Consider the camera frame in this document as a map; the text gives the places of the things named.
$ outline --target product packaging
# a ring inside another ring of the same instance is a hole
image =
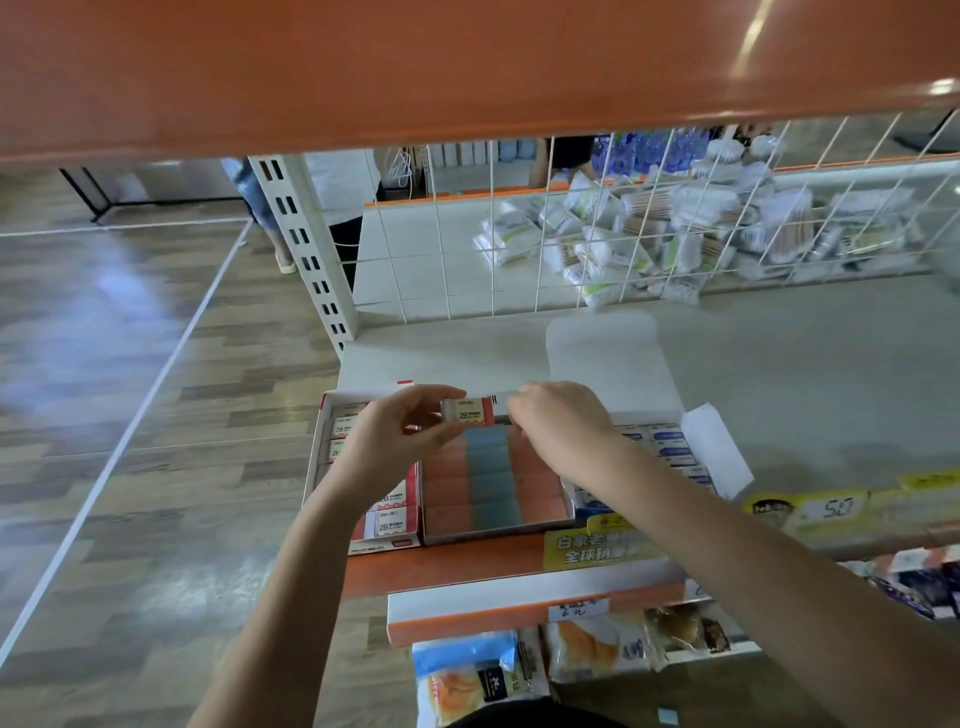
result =
[[[736,139],[712,139],[707,145],[707,159],[720,162],[735,162],[743,157],[743,144]]]
[[[743,164],[738,161],[723,164],[709,159],[700,159],[690,164],[690,177],[694,180],[710,180],[713,183],[723,184],[736,182],[742,173]]]
[[[362,391],[333,390],[324,394],[310,450],[304,501],[339,456],[345,438],[365,404],[390,395],[401,386]],[[348,555],[420,546],[421,476],[420,463],[415,463],[407,476],[364,514],[350,536]]]
[[[810,210],[813,193],[806,187],[785,189],[759,203],[760,218],[767,230],[765,259],[782,265],[806,253],[813,244]]]
[[[517,643],[518,636],[513,629],[415,643],[410,654],[414,675],[420,680],[442,669],[488,662],[496,662],[505,670],[512,670]]]
[[[743,205],[735,190],[718,184],[707,185],[704,181],[684,184],[673,193],[670,206],[670,224],[676,231],[686,231],[693,226],[712,227],[730,213],[733,221],[739,216]]]
[[[704,236],[678,232],[660,249],[660,267],[667,273],[692,273],[700,267]]]
[[[490,218],[485,218],[480,222],[480,227],[484,234],[475,236],[473,243],[479,250],[484,250],[481,246],[486,245],[488,239],[491,241],[484,255],[494,265],[503,265],[514,258],[529,255],[540,244],[540,229],[518,209],[497,215],[492,225]]]
[[[665,667],[643,612],[549,622],[543,636],[555,683]]]
[[[607,204],[612,201],[612,216],[609,222],[604,220],[604,211]],[[610,190],[601,187],[598,182],[591,180],[583,172],[577,172],[570,181],[569,192],[564,197],[564,207],[579,217],[585,223],[595,224],[600,227],[612,225],[613,218],[619,211],[619,204],[616,198],[613,198]]]
[[[538,220],[542,228],[546,228],[548,232],[555,231],[560,235],[570,235],[584,228],[584,223],[579,217],[555,202],[540,208]]]
[[[641,443],[655,452],[663,462],[676,468],[678,473],[682,473],[693,482],[717,494],[709,470],[698,462],[693,454],[693,448],[686,441],[684,431],[679,425],[625,424],[616,425],[616,429],[624,437]],[[578,485],[564,481],[564,488],[573,502],[577,518],[613,512],[610,506]]]
[[[507,425],[511,421],[507,397],[503,394],[443,400],[440,416],[445,423],[470,426]]]
[[[489,660],[438,670],[420,678],[417,728],[444,728],[494,703],[549,697],[537,628],[525,627],[518,633],[513,669],[505,669],[498,660]]]
[[[716,654],[731,649],[723,626],[702,610],[700,603],[687,603],[661,607],[650,613],[654,639],[659,642],[667,663],[671,661],[672,650]]]

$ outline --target white cardboard box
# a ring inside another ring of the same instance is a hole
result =
[[[335,409],[385,397],[408,383],[363,390],[332,390],[324,394],[317,416],[317,429],[310,450],[310,465],[307,469],[303,500],[313,493],[332,464],[331,445],[336,448],[342,436],[333,432],[336,421]],[[420,546],[420,463],[416,463],[403,482],[378,501],[354,527],[350,537],[349,555],[390,551],[396,548]]]

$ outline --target orange shelf board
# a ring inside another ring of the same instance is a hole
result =
[[[960,4],[950,0],[614,0],[590,10],[582,0],[443,12],[428,0],[286,0],[275,12],[258,0],[11,0],[0,26],[0,161],[243,156],[960,105],[960,88],[943,83],[960,76]],[[583,37],[595,15],[603,42],[558,52],[558,38]]]
[[[543,534],[350,556],[342,599],[543,571]]]

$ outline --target wooden floor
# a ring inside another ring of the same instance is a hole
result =
[[[0,238],[0,639],[243,228]],[[248,238],[0,669],[0,724],[182,725],[249,614],[339,362],[300,278],[278,273],[259,229]],[[341,606],[318,725],[414,725],[409,653],[389,647],[385,615],[383,598]],[[831,724],[762,656],[562,696],[638,726],[658,705],[684,726]]]

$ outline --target pink eraser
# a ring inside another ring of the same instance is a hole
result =
[[[424,508],[470,505],[470,486],[466,477],[424,480],[421,491]]]
[[[423,530],[431,535],[467,533],[473,529],[468,505],[438,506],[423,509]]]

